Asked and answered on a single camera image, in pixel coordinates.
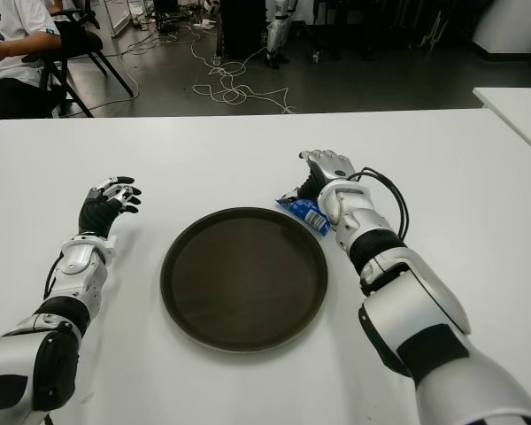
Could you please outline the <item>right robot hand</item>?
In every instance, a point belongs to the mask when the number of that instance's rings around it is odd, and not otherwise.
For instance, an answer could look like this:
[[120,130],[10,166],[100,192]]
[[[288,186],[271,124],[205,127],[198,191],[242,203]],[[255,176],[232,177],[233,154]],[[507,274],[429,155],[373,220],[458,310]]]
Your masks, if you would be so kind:
[[300,199],[316,201],[319,193],[334,180],[345,180],[356,172],[350,160],[331,150],[301,151],[299,158],[309,167],[303,184],[281,197],[283,204]]

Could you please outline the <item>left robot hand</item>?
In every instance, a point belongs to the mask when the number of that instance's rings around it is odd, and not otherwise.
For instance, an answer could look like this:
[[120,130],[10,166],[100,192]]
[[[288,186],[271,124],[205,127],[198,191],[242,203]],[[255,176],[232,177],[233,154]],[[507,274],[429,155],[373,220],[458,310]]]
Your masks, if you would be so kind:
[[79,235],[106,239],[114,221],[124,213],[139,213],[142,192],[127,176],[109,177],[91,188],[78,219]]

